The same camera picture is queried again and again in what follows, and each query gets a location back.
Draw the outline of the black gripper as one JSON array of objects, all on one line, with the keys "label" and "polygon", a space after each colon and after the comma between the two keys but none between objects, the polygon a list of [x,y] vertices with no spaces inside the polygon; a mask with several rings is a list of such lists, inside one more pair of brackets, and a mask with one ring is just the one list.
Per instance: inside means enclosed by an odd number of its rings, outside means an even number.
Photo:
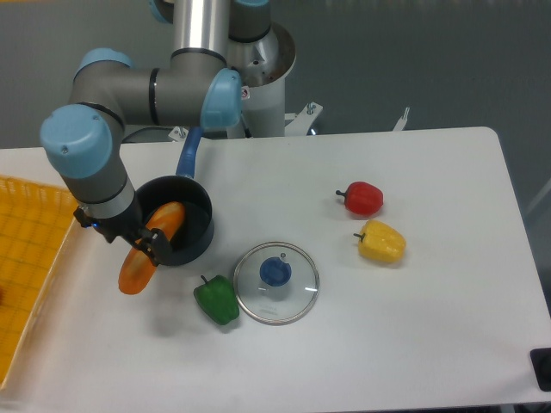
[{"label": "black gripper", "polygon": [[127,255],[127,264],[131,267],[157,267],[165,264],[171,254],[170,241],[164,232],[158,228],[145,228],[139,205],[131,205],[121,214],[107,219],[89,217],[80,206],[73,215],[83,228],[91,227],[108,243],[121,237],[130,244],[132,248]]}]

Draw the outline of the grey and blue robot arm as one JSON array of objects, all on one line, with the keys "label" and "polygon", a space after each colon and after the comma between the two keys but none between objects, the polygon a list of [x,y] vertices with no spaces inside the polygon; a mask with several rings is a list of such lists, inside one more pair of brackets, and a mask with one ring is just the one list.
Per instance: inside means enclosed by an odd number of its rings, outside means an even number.
[{"label": "grey and blue robot arm", "polygon": [[[227,62],[230,41],[251,43],[271,28],[266,1],[154,1],[173,24],[166,69],[137,70],[121,52],[97,48],[82,59],[69,102],[40,128],[50,164],[77,200],[75,217],[108,242],[122,238],[154,264],[178,266],[206,251],[214,236],[211,200],[195,181],[206,130],[243,118],[243,83]],[[185,126],[176,173],[136,188],[121,160],[128,125]]]}]

